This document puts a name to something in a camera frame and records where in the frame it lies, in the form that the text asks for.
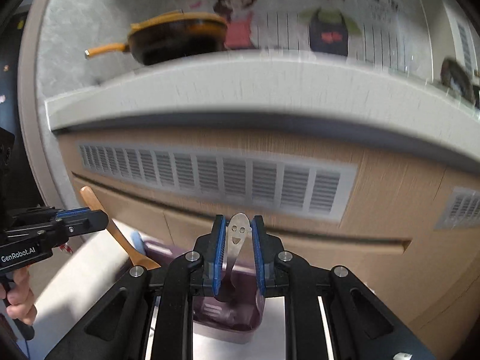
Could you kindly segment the person left hand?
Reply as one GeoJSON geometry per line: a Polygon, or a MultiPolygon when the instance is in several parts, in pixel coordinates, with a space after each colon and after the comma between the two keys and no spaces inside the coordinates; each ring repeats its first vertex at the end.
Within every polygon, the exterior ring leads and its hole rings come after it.
{"type": "Polygon", "coordinates": [[[34,305],[35,297],[30,287],[30,274],[28,267],[22,267],[13,272],[12,289],[6,290],[1,286],[1,299],[8,300],[7,314],[13,320],[19,320],[28,326],[32,326],[37,316],[34,305]]]}

